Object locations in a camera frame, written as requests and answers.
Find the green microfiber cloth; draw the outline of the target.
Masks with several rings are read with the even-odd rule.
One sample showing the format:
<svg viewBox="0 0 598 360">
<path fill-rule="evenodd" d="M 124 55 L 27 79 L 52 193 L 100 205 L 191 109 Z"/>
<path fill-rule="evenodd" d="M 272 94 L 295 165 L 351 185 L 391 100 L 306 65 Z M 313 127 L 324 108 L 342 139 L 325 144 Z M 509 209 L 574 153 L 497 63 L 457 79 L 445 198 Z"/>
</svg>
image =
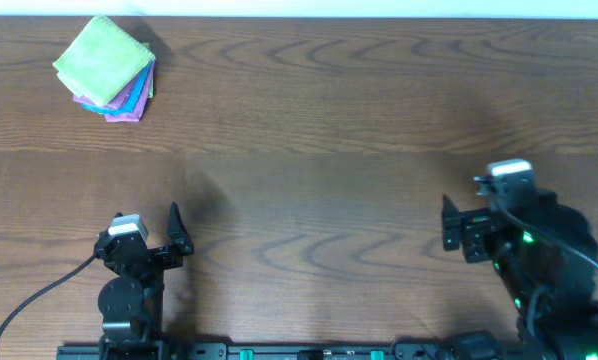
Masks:
<svg viewBox="0 0 598 360">
<path fill-rule="evenodd" d="M 74 95 L 104 106 L 155 59 L 142 43 L 108 17 L 98 15 L 86 24 L 53 67 Z"/>
</svg>

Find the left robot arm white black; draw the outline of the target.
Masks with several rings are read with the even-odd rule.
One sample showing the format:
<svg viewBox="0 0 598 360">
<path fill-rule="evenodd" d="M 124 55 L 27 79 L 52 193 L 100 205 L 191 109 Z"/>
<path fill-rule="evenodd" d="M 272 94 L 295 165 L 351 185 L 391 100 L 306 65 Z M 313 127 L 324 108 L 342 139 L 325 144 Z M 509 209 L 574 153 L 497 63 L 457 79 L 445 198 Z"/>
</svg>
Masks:
<svg viewBox="0 0 598 360">
<path fill-rule="evenodd" d="M 179 207 L 169 210 L 162 247 L 147 245 L 148 230 L 138 214 L 116 214 L 99 233 L 93 255 L 116 274 L 99 293 L 103 316 L 101 359 L 185 359 L 185 346 L 162 330 L 164 272 L 180 268 L 194 246 Z"/>
</svg>

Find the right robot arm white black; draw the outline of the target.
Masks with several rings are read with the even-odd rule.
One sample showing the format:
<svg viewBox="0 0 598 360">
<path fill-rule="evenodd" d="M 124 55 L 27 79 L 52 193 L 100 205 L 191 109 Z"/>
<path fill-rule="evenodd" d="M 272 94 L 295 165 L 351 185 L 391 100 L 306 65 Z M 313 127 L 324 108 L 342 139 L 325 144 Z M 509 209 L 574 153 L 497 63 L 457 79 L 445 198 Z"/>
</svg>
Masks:
<svg viewBox="0 0 598 360">
<path fill-rule="evenodd" d="M 442 242 L 469 263 L 489 261 L 518 313 L 519 341 L 454 338 L 439 358 L 598 359 L 598 243 L 587 219 L 530 175 L 476 178 L 487 207 L 442 198 Z"/>
</svg>

